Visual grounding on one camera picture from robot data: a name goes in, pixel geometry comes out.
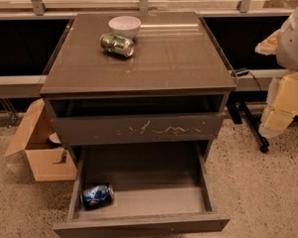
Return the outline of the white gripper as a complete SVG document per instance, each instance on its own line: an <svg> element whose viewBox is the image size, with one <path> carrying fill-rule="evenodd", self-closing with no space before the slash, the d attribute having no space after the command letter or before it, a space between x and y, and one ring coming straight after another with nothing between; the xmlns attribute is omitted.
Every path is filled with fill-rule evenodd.
<svg viewBox="0 0 298 238"><path fill-rule="evenodd" d="M265 56L276 54L279 65L298 70L298 16L290 15L280 30L259 43L255 51ZM298 72L273 78L268 87L259 134L267 139L277 137L289 127L297 115Z"/></svg>

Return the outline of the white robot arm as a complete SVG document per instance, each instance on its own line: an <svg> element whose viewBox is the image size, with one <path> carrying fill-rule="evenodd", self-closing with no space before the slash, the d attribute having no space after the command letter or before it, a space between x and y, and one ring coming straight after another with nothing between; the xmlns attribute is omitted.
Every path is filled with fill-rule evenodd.
<svg viewBox="0 0 298 238"><path fill-rule="evenodd" d="M268 87L259 134L270 139L282 134L298 115L298 6L255 51L265 56L276 55L277 63L289 70L281 78L272 78Z"/></svg>

